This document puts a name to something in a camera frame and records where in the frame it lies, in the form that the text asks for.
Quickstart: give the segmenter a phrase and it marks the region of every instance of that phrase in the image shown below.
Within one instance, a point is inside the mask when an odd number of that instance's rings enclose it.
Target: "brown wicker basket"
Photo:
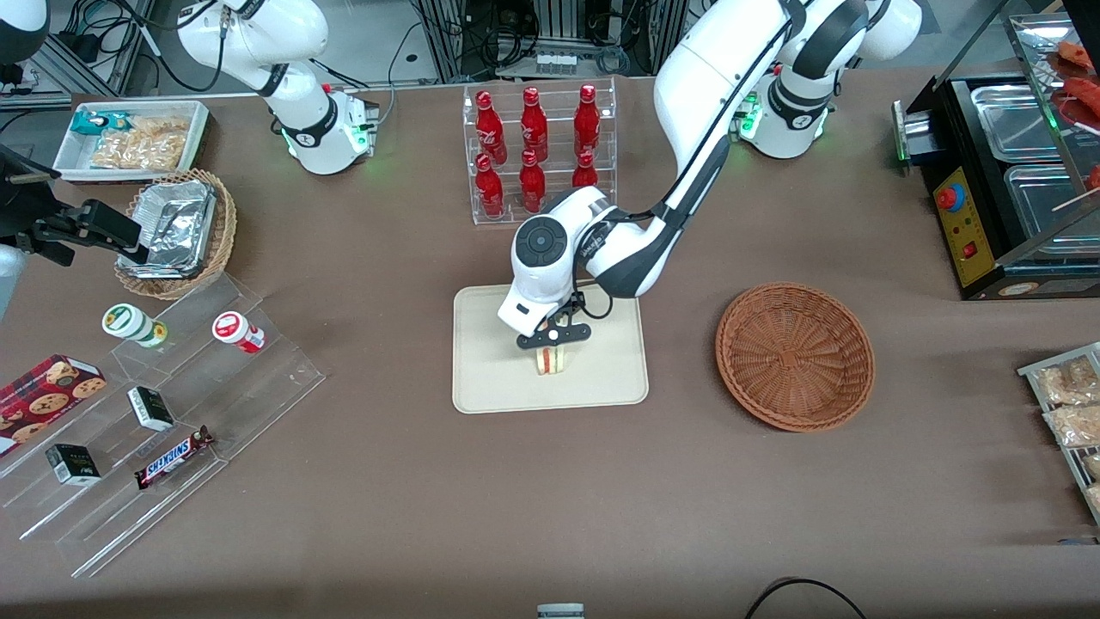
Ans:
[[[875,354],[859,321],[839,300],[801,284],[763,284],[735,298],[715,353],[734,398],[792,432],[847,422],[875,384]]]
[[[157,178],[153,183],[183,183],[186,180],[202,180],[213,186],[218,191],[218,205],[215,207],[215,220],[211,223],[210,240],[207,244],[206,266],[190,279],[139,279],[124,274],[116,266],[114,275],[127,289],[134,294],[153,296],[162,300],[175,300],[205,279],[221,273],[226,268],[226,263],[229,262],[229,254],[233,251],[233,234],[237,232],[237,206],[233,203],[233,196],[229,195],[226,185],[217,176],[202,169],[188,169],[170,174]],[[133,214],[136,206],[138,196],[135,195],[130,200],[127,214]]]

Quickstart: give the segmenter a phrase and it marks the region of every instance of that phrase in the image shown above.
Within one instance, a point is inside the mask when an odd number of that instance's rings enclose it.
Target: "emergency stop button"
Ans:
[[[966,189],[964,189],[963,185],[959,185],[958,183],[955,183],[949,187],[944,187],[936,194],[936,206],[947,212],[958,212],[965,202]]]

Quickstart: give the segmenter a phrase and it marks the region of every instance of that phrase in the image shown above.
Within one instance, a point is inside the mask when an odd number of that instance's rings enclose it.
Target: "snickers bar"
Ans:
[[[138,488],[144,490],[152,486],[154,482],[172,473],[173,469],[184,464],[184,461],[199,453],[204,447],[213,443],[213,436],[204,425],[197,432],[191,433],[185,441],[168,451],[167,454],[153,461],[143,471],[134,474],[138,479]]]

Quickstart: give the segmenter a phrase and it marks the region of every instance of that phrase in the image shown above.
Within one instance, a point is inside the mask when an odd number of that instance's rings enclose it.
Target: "white robotic arm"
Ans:
[[[374,147],[377,108],[326,92],[302,60],[328,45],[329,24],[311,0],[204,0],[179,12],[179,41],[197,62],[221,67],[267,101],[290,154],[315,174],[334,174]]]
[[[877,12],[893,4],[905,14],[915,7],[912,0],[871,3]],[[584,308],[583,296],[575,290],[578,263],[612,297],[639,296],[653,285],[726,161],[734,113],[777,59],[790,64],[791,70],[781,75],[791,78],[770,88],[780,99],[765,106],[754,144],[766,154],[780,153],[774,156],[805,152],[838,71],[866,41],[868,8],[865,0],[715,3],[673,49],[653,85],[658,118],[678,167],[676,180],[661,201],[645,213],[631,214],[608,203],[594,187],[574,189],[516,231],[515,278],[497,316],[520,334],[519,346],[564,344],[591,334],[578,329],[563,338],[564,332],[554,329],[559,319],[571,320]],[[920,8],[915,10],[919,29]],[[881,16],[879,23],[897,21],[911,25],[911,20]],[[876,49],[889,47],[889,33],[883,36],[886,42],[880,40]],[[651,218],[647,226],[638,224],[647,218]]]

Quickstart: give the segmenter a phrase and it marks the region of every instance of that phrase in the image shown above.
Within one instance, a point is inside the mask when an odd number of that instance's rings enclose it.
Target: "yellow control panel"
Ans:
[[[997,262],[989,248],[986,230],[970,197],[970,186],[963,168],[958,168],[932,194],[939,213],[939,224],[952,251],[952,261],[959,281],[968,286],[993,269]]]

